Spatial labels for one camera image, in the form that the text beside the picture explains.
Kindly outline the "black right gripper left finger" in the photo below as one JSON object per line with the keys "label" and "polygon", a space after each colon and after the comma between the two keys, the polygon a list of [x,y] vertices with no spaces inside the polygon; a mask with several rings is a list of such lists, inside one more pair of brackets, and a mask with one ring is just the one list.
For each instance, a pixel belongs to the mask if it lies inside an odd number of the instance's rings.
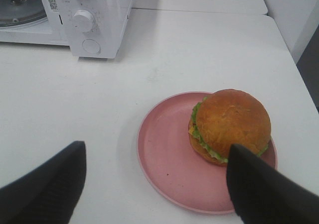
{"label": "black right gripper left finger", "polygon": [[0,189],[2,224],[67,224],[86,180],[86,146],[75,141]]}

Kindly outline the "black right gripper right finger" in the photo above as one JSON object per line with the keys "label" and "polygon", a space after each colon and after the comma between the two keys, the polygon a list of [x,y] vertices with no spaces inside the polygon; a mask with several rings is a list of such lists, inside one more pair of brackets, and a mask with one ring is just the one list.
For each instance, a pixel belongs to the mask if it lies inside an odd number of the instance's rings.
{"label": "black right gripper right finger", "polygon": [[240,144],[230,148],[226,183],[245,224],[317,224],[319,197]]}

